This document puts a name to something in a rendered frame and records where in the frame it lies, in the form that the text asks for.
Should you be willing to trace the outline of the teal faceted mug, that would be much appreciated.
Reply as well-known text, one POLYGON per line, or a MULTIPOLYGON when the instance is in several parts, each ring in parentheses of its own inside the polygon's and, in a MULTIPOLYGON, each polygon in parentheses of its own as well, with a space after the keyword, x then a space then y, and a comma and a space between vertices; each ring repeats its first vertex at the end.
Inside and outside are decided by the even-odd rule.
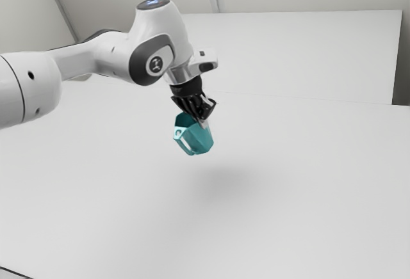
POLYGON ((214 144, 208 121, 196 121, 186 113, 176 116, 173 139, 189 156, 205 154, 214 144))

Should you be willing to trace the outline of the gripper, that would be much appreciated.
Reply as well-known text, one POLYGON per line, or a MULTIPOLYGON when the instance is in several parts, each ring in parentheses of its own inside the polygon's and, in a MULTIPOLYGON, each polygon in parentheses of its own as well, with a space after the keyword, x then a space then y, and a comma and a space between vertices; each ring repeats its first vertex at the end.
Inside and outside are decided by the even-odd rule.
POLYGON ((193 79, 182 83, 170 85, 172 92, 171 99, 177 106, 194 105, 193 117, 202 129, 208 124, 208 118, 217 106, 217 102, 207 97, 202 92, 202 79, 196 76, 193 79))

